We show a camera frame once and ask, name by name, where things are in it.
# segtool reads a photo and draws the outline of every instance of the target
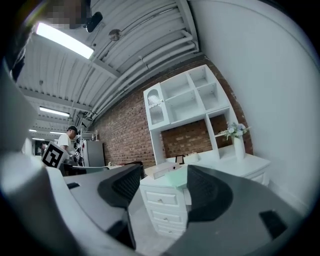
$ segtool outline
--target fluorescent light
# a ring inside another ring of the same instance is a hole
[[[46,108],[46,107],[43,107],[43,106],[39,107],[39,109],[41,111],[44,111],[44,112],[48,112],[48,113],[52,113],[52,114],[56,114],[56,115],[60,115],[60,116],[64,116],[64,117],[69,117],[70,116],[69,113],[53,110],[53,109]]]
[[[65,132],[50,131],[51,134],[65,134]]]
[[[86,46],[82,42],[79,42],[71,36],[61,32],[60,30],[55,29],[44,23],[39,23],[36,29],[36,33],[39,36],[52,40],[58,43],[59,45],[62,45],[87,59],[89,59],[92,53],[94,52],[93,49]]]

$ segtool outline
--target black cap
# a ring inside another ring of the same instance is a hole
[[[74,131],[75,131],[75,134],[78,133],[77,127],[75,127],[75,126],[73,126],[73,125],[68,128],[68,131],[69,131],[69,130],[74,130]]]

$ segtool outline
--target white floor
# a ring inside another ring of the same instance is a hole
[[[129,213],[137,253],[145,256],[158,256],[175,243],[173,238],[159,235],[155,231],[140,190],[137,191],[129,206]]]

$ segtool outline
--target ceiling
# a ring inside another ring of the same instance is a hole
[[[180,57],[192,58],[192,53],[199,51],[187,0],[92,0],[91,9],[93,14],[103,15],[92,33],[84,28],[62,29],[94,49],[90,59],[36,34],[27,44],[25,65],[17,84],[38,111],[38,120],[30,127],[37,130],[32,137],[56,139],[59,135],[50,131],[64,132],[70,125],[80,127],[82,121],[89,124],[137,79],[164,64],[173,65]],[[110,40],[112,29],[121,31],[120,40]],[[173,45],[187,36],[182,30],[192,40]],[[158,49],[161,52],[148,61],[141,60]],[[153,66],[151,63],[159,57],[165,59]],[[137,63],[138,67],[128,72]],[[70,117],[42,112],[40,106],[68,112]]]

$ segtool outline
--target white t-shirt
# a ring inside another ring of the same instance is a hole
[[[58,146],[67,146],[67,151],[71,154],[74,155],[76,152],[74,150],[74,147],[71,143],[71,140],[69,138],[69,136],[67,134],[62,134],[60,135],[59,139],[58,139]]]

